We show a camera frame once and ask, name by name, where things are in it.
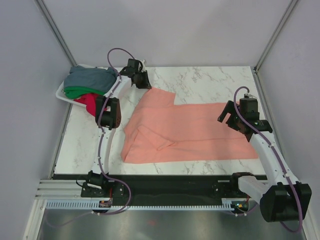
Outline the white plastic laundry basket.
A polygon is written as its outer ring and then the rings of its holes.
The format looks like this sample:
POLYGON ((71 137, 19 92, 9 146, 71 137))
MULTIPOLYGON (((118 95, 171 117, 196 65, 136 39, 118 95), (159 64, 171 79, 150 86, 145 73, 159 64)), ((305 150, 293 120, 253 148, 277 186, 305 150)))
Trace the white plastic laundry basket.
MULTIPOLYGON (((85 65, 85 64, 80 64, 78 66, 83 66, 85 68, 94 68, 91 67, 89 65, 85 65)), ((115 84, 111 87, 111 89, 106 92, 104 95, 99 95, 99 96, 104 96, 104 97, 109 97, 109 98, 118 98, 121 99, 125 92, 132 86, 131 80, 129 77, 127 76, 117 76, 116 82, 115 84)), ((65 93, 64 93, 64 81, 61 83, 61 85, 58 87, 58 90, 55 93, 55 96, 63 101, 66 101, 68 103, 74 104, 74 105, 78 105, 80 107, 85 107, 84 104, 75 102, 74 99, 70 99, 67 98, 65 93)))

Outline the salmon pink t shirt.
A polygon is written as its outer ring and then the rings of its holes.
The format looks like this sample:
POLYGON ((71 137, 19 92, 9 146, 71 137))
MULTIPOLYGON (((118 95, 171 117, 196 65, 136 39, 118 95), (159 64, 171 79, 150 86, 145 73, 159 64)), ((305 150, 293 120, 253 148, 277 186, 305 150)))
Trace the salmon pink t shirt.
POLYGON ((125 163, 257 159, 240 132, 217 121, 224 103, 175 104, 175 93, 147 91, 124 128, 125 163))

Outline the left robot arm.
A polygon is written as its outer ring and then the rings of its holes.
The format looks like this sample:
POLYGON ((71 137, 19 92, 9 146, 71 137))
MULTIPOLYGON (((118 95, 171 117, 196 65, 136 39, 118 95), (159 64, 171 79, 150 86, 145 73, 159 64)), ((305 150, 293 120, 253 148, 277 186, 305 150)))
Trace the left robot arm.
POLYGON ((99 130, 96 157, 88 173, 89 179, 103 178, 109 171, 109 156, 116 129, 122 121, 120 99, 133 86, 137 89, 152 88, 145 61, 130 58, 110 90, 95 100, 95 122, 99 130))

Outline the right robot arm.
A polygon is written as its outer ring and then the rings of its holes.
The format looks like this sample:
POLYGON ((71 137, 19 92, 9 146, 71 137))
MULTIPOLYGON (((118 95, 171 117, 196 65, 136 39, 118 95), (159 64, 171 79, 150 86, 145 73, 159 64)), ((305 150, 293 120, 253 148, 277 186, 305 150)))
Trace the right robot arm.
POLYGON ((270 123, 260 119, 257 99, 246 96, 239 103, 228 101, 217 120, 226 121, 229 128, 245 136, 257 152, 267 178, 267 183, 263 184, 250 172, 233 173, 230 193, 235 197, 249 195, 259 205, 266 222, 302 222, 312 190, 289 169, 279 152, 270 123))

